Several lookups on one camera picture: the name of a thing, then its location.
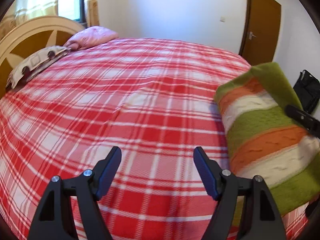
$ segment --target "pillow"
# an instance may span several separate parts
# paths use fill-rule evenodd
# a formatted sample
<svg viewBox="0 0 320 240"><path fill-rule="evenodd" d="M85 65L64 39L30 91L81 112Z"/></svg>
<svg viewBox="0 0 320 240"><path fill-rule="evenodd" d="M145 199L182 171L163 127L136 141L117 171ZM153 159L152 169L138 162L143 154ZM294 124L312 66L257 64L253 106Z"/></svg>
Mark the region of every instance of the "pillow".
<svg viewBox="0 0 320 240"><path fill-rule="evenodd" d="M51 46L38 50L19 63L9 74L6 90L14 89L17 84L25 85L41 71L70 52L67 47Z"/></svg>
<svg viewBox="0 0 320 240"><path fill-rule="evenodd" d="M73 35L64 46L71 50L88 49L118 38L118 33L101 26L93 26Z"/></svg>
<svg viewBox="0 0 320 240"><path fill-rule="evenodd" d="M284 113L287 104L302 106L277 63L252 67L218 87L214 99L236 176L261 175L281 215L320 191L319 141ZM242 202L240 198L234 225L239 223Z"/></svg>

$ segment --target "white wall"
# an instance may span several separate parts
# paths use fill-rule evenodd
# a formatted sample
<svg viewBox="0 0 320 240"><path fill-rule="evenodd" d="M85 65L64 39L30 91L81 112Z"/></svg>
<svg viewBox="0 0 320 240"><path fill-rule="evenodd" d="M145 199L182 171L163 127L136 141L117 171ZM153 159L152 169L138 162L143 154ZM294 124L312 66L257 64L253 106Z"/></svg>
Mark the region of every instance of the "white wall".
<svg viewBox="0 0 320 240"><path fill-rule="evenodd" d="M298 0L282 5L274 61L293 85L303 69L320 79L320 35ZM201 43L238 53L247 0L98 0L100 23L121 37Z"/></svg>

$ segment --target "red plaid bedsheet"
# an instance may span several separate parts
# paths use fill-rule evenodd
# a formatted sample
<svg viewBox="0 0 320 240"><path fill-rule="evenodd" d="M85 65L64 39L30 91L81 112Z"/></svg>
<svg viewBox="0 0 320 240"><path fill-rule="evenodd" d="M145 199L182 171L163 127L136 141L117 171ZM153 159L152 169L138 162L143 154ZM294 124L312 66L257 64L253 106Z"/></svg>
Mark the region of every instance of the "red plaid bedsheet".
<svg viewBox="0 0 320 240"><path fill-rule="evenodd" d="M228 168L212 98L249 67L222 49L160 39L119 39L69 54L0 101L1 215L26 239L50 178L92 169L119 146L122 162L99 202L114 239L200 239L215 202L193 149L202 146ZM288 238L306 223L303 210L284 218Z"/></svg>

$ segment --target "green stripe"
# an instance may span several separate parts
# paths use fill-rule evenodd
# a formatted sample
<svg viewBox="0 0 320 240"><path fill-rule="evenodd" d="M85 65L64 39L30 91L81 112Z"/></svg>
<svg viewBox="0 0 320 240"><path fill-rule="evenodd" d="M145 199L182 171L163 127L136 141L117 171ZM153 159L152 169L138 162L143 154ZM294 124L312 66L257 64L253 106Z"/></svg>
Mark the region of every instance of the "green stripe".
<svg viewBox="0 0 320 240"><path fill-rule="evenodd" d="M247 73L244 73L241 76L236 77L235 79L229 81L228 83L219 86L216 90L216 94L214 95L214 101L219 103L226 93L230 92L235 88L242 87L244 84L249 82L249 80L252 78L253 78L252 73L248 71Z"/></svg>
<svg viewBox="0 0 320 240"><path fill-rule="evenodd" d="M284 114L280 106L241 114L234 121L227 134L229 157L231 158L233 153L251 137L265 133L269 129L293 124L295 122Z"/></svg>
<svg viewBox="0 0 320 240"><path fill-rule="evenodd" d="M307 203L320 192L319 167L320 154L317 154L306 169L270 190L282 216ZM239 201L232 222L234 226L239 225L242 206L243 201Z"/></svg>
<svg viewBox="0 0 320 240"><path fill-rule="evenodd" d="M296 92L291 87L278 63L270 62L254 66L250 72L255 76L279 106L294 105L302 109Z"/></svg>

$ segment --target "silver bolt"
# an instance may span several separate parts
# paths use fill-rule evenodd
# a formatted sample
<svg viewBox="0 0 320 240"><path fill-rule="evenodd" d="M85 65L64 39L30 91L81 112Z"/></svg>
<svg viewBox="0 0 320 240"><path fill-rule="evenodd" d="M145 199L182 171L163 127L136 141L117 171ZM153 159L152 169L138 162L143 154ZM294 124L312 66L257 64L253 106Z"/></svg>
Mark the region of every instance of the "silver bolt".
<svg viewBox="0 0 320 240"><path fill-rule="evenodd" d="M52 182L57 182L57 181L59 181L59 179L60 179L60 177L59 176L53 176L52 178L51 178L51 181Z"/></svg>
<svg viewBox="0 0 320 240"><path fill-rule="evenodd" d="M262 181L263 181L263 177L261 177L260 175L254 176L254 179L255 179L257 182L262 182Z"/></svg>
<svg viewBox="0 0 320 240"><path fill-rule="evenodd" d="M86 176L86 177L91 176L91 175L92 175L92 170L85 170L85 171L83 172L83 175Z"/></svg>
<svg viewBox="0 0 320 240"><path fill-rule="evenodd" d="M229 171L229 170L223 170L223 171L222 171L222 175L228 177L228 176L231 175L231 171Z"/></svg>

